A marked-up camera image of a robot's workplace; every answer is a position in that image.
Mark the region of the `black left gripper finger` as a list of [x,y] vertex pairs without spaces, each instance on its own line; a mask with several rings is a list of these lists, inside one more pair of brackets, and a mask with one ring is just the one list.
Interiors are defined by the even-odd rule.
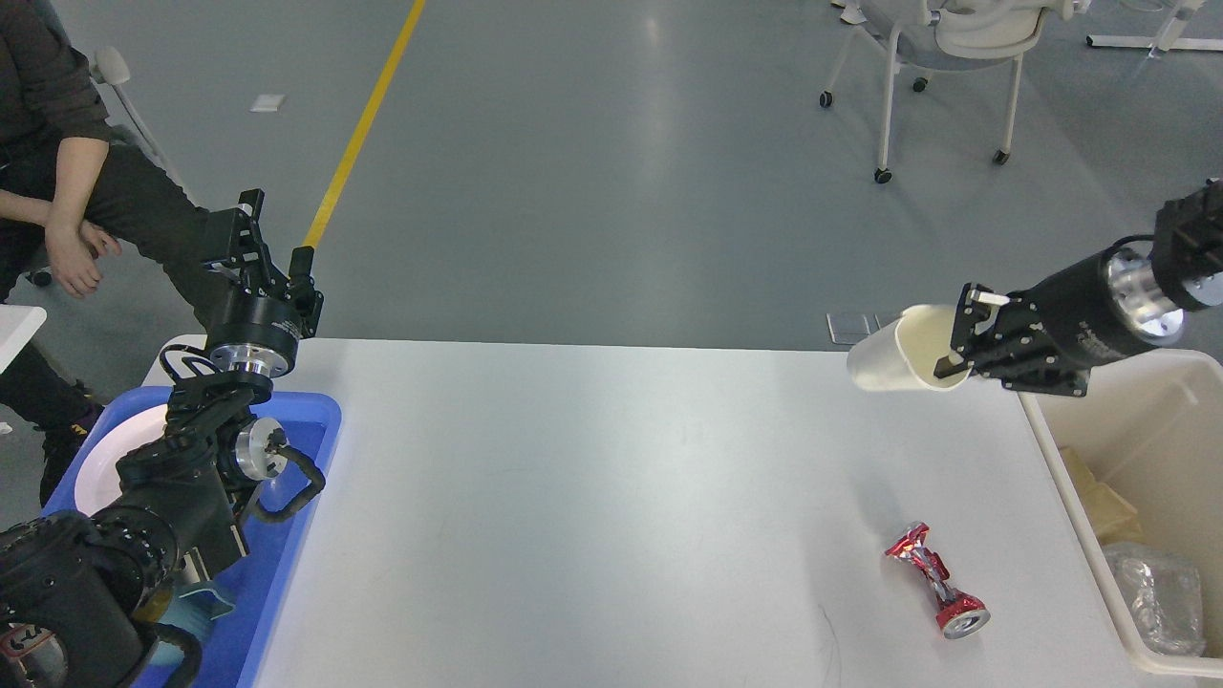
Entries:
[[316,249],[309,244],[295,247],[290,254],[287,297],[295,308],[313,308],[320,299],[320,292],[311,277],[314,254]]
[[246,189],[236,207],[208,214],[201,240],[202,266],[223,275],[245,293],[283,299],[289,282],[272,263],[269,247],[262,238],[263,200],[263,189]]

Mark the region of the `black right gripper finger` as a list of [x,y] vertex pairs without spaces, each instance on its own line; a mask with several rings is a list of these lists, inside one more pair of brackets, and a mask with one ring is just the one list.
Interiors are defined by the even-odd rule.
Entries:
[[1062,369],[1041,358],[993,367],[993,378],[1014,392],[1084,398],[1091,370]]
[[1030,356],[1036,326],[1037,306],[1025,291],[1000,293],[965,284],[954,308],[951,352],[936,360],[934,378],[1013,369]]

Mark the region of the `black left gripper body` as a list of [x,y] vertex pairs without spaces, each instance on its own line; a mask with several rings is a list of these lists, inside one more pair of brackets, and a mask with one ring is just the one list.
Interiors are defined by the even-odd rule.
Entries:
[[284,376],[296,365],[300,341],[316,336],[323,304],[316,288],[276,296],[230,284],[208,326],[205,360],[220,371]]

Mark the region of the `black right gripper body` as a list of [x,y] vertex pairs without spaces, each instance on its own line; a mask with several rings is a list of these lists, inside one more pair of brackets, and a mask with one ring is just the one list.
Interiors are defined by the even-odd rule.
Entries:
[[1110,247],[1044,277],[1022,296],[1040,321],[1026,356],[1040,370],[1084,371],[1181,339],[1188,315],[1166,296],[1152,258]]

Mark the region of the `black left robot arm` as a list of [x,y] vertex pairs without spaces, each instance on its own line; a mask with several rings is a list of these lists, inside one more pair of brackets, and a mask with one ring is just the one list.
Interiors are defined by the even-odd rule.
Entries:
[[127,687],[161,643],[183,654],[166,679],[188,687],[201,640],[159,622],[181,573],[208,582],[248,554],[248,517],[281,523],[325,488],[283,426],[254,414],[316,335],[323,295],[311,247],[276,269],[260,235],[262,189],[210,213],[202,265],[227,280],[201,348],[168,345],[164,431],[117,459],[117,499],[60,510],[2,535],[2,684]]

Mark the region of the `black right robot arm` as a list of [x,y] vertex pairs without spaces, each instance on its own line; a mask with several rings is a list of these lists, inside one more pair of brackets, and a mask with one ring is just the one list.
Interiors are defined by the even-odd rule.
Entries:
[[1221,306],[1221,182],[1210,182],[1167,200],[1148,233],[1114,241],[1031,288],[966,284],[932,374],[1084,397],[1097,367],[1169,347],[1189,313]]

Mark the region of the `person's bare forearm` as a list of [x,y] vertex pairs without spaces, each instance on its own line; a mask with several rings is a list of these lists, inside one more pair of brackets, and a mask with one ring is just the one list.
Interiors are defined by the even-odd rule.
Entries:
[[77,238],[110,144],[91,137],[64,137],[55,149],[51,200],[1,192],[1,218],[43,226],[49,240]]

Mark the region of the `person's hand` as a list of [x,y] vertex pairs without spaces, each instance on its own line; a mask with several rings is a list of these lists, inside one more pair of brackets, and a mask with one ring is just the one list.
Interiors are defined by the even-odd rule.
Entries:
[[86,299],[99,288],[103,273],[97,258],[122,254],[117,240],[89,221],[46,222],[44,244],[53,279],[75,299]]

